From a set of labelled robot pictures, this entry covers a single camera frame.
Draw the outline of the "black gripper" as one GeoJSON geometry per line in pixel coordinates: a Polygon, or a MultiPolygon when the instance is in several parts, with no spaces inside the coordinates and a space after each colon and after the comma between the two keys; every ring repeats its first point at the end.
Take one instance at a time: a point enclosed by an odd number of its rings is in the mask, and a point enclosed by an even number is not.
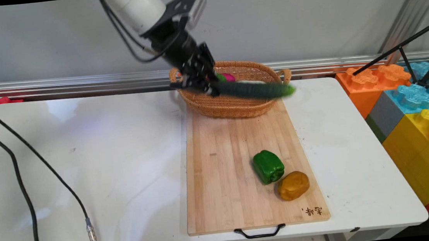
{"type": "Polygon", "coordinates": [[[197,44],[186,23],[186,20],[170,21],[155,27],[150,32],[152,48],[181,73],[169,87],[217,97],[220,92],[216,85],[220,80],[214,69],[214,57],[205,42],[197,44]]]}

